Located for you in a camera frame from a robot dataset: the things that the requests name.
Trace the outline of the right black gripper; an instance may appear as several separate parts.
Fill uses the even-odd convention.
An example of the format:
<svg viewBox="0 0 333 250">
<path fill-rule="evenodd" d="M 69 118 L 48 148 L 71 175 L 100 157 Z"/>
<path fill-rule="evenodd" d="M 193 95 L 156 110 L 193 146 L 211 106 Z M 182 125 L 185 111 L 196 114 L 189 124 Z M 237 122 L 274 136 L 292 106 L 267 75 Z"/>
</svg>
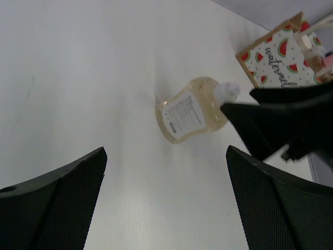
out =
<svg viewBox="0 0 333 250">
<path fill-rule="evenodd" d="M 332 82 L 295 88 L 253 89 L 250 95 L 257 105 L 226 103 L 221 106 L 221 112 L 254 158 L 265 160 L 291 140 L 289 148 L 281 154 L 283 160 L 295 161 L 314 153 L 322 161 L 332 161 Z M 322 109 L 294 138 L 292 115 L 283 105 L 307 101 Z"/>
</svg>

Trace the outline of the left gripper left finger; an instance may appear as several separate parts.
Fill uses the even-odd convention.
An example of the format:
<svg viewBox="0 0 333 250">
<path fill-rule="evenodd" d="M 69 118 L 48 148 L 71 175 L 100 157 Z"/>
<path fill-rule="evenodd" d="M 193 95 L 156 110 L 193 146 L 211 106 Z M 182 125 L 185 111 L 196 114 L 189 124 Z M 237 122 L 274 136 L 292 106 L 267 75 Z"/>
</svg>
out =
<svg viewBox="0 0 333 250">
<path fill-rule="evenodd" d="M 1 249 L 83 249 L 106 164 L 100 147 L 1 189 Z"/>
</svg>

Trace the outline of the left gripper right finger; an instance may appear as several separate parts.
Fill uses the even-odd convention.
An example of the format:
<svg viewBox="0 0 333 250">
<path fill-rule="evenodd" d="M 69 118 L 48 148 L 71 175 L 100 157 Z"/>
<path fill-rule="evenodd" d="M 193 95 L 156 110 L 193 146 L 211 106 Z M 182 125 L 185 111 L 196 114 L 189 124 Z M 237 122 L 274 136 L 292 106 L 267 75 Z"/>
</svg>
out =
<svg viewBox="0 0 333 250">
<path fill-rule="evenodd" d="M 259 161 L 234 146 L 229 177 L 249 249 L 332 249 L 332 188 Z"/>
</svg>

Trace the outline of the amber soap bottle white cap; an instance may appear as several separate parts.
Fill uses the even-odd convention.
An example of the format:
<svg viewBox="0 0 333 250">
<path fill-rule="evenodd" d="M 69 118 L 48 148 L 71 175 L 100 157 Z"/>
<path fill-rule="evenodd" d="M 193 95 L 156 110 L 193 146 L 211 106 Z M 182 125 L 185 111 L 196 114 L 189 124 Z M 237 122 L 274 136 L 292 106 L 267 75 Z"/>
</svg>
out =
<svg viewBox="0 0 333 250">
<path fill-rule="evenodd" d="M 156 120 L 169 142 L 181 143 L 194 135 L 224 127 L 228 119 L 221 106 L 235 102 L 239 94 L 237 83 L 195 78 L 172 99 L 156 106 Z"/>
</svg>

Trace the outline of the white bottle black cap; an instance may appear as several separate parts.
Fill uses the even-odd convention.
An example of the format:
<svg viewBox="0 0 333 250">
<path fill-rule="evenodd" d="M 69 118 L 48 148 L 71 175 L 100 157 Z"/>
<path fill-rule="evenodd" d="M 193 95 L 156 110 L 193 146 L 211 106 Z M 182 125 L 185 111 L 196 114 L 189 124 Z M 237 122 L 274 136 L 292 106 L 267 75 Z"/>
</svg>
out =
<svg viewBox="0 0 333 250">
<path fill-rule="evenodd" d="M 320 49 L 312 48 L 303 52 L 306 64 L 314 71 L 318 72 L 326 67 L 325 56 Z"/>
</svg>

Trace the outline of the olive bottle beige cap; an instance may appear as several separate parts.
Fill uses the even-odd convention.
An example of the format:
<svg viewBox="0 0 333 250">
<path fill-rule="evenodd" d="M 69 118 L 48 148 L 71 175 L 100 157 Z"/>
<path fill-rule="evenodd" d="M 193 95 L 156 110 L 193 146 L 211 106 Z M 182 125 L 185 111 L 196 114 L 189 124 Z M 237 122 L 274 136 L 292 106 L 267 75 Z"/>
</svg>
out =
<svg viewBox="0 0 333 250">
<path fill-rule="evenodd" d="M 307 51 L 314 52 L 314 51 L 320 51 L 322 49 L 322 44 L 319 38 L 313 32 L 299 39 L 298 46 L 302 52 L 307 52 Z"/>
</svg>

